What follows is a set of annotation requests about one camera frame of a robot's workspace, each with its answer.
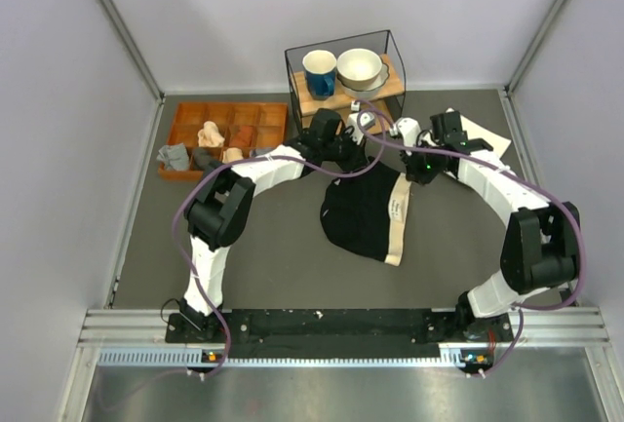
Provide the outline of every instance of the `bowl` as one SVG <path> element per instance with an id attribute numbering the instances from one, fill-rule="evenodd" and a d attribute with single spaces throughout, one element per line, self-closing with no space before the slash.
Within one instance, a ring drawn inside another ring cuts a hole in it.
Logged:
<path id="1" fill-rule="evenodd" d="M 347 50 L 338 57 L 340 81 L 354 91 L 365 91 L 377 79 L 383 62 L 378 54 L 368 49 Z"/>

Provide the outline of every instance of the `cup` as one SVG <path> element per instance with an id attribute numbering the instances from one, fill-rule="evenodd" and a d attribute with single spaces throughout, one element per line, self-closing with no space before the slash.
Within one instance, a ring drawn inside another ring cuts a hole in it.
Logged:
<path id="1" fill-rule="evenodd" d="M 305 82 L 312 98 L 324 100 L 333 96 L 337 60 L 332 52 L 313 50 L 303 57 Z"/>

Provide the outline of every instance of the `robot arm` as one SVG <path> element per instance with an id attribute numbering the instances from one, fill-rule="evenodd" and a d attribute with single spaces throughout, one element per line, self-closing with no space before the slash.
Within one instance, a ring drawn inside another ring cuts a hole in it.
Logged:
<path id="1" fill-rule="evenodd" d="M 342 126 L 339 114 L 320 109 L 310 128 L 299 137 L 252 162 L 221 172 L 206 183 L 188 205 L 184 217 L 188 221 L 197 279 L 215 306 L 223 302 L 221 283 L 229 248 L 243 233 L 255 196 L 284 181 L 309 174 L 311 170 L 304 167 L 304 161 L 315 165 L 336 162 L 344 172 L 356 171 L 368 163 L 363 139 L 354 136 L 357 126 L 340 130 Z M 279 156 L 290 159 L 277 159 Z M 219 161 L 212 161 L 204 176 L 221 165 Z M 202 329 L 212 310 L 197 289 L 195 279 L 190 278 L 180 301 L 180 314 Z"/>
<path id="2" fill-rule="evenodd" d="M 478 162 L 444 155 L 408 151 L 402 154 L 408 179 L 427 184 L 438 173 L 448 173 L 476 191 L 507 229 L 500 270 L 459 297 L 456 310 L 460 322 L 466 326 L 478 318 L 501 315 L 515 303 L 576 279 L 578 245 L 563 214 L 540 194 L 503 175 L 502 172 L 514 173 L 485 141 L 468 139 L 458 112 L 436 115 L 431 121 L 438 147 L 469 154 L 499 168 L 493 171 Z M 419 132 L 420 128 L 409 131 L 406 146 L 413 145 L 414 131 Z M 429 146 L 426 142 L 420 145 Z M 565 206 L 578 222 L 576 207 L 571 203 Z"/>
<path id="3" fill-rule="evenodd" d="M 349 116 L 346 128 L 336 135 L 342 125 L 339 115 L 321 109 L 310 129 L 300 137 L 261 156 L 265 159 L 261 162 L 242 163 L 220 173 L 187 207 L 185 217 L 193 246 L 192 259 L 202 288 L 214 305 L 222 303 L 221 281 L 227 253 L 243 232 L 254 196 L 308 174 L 310 171 L 304 168 L 303 161 L 316 165 L 324 161 L 337 162 L 344 172 L 366 165 L 364 135 L 358 129 L 356 117 L 357 113 Z M 361 123 L 364 127 L 372 125 L 374 117 L 367 113 L 361 117 Z M 433 140 L 439 147 L 470 154 L 500 168 L 495 172 L 464 159 L 416 151 L 402 153 L 409 180 L 427 184 L 437 174 L 446 172 L 474 189 L 507 227 L 500 271 L 459 297 L 456 310 L 460 325 L 468 326 L 476 319 L 501 315 L 514 303 L 575 279 L 577 245 L 561 212 L 539 194 L 504 176 L 501 172 L 509 172 L 509 168 L 485 141 L 468 139 L 457 112 L 432 117 L 432 125 Z M 420 126 L 411 118 L 402 118 L 389 134 L 401 137 L 405 146 L 416 147 Z M 273 159 L 280 155 L 291 159 Z M 220 165 L 214 161 L 206 173 Z M 224 201 L 218 199 L 219 194 L 227 194 Z M 578 220 L 576 208 L 571 204 L 567 207 Z M 205 326 L 211 313 L 197 289 L 195 278 L 190 280 L 180 313 L 199 329 Z"/>

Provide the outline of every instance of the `beige figurine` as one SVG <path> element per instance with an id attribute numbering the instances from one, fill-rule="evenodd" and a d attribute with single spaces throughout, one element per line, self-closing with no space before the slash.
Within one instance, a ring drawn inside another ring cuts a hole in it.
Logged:
<path id="1" fill-rule="evenodd" d="M 221 147 L 225 138 L 218 132 L 215 122 L 204 123 L 204 128 L 197 133 L 198 145 L 200 147 Z"/>

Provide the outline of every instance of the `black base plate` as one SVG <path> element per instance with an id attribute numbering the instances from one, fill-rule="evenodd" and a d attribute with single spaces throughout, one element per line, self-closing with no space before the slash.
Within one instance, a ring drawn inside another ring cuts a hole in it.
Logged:
<path id="1" fill-rule="evenodd" d="M 470 340 L 456 328 L 454 312 L 430 309 L 251 310 L 223 314 L 232 333 L 232 358 L 384 359 L 439 357 L 440 342 L 512 340 L 506 315 L 479 320 Z M 169 343 L 222 343 L 214 315 L 208 330 L 198 330 L 181 314 L 171 314 Z"/>

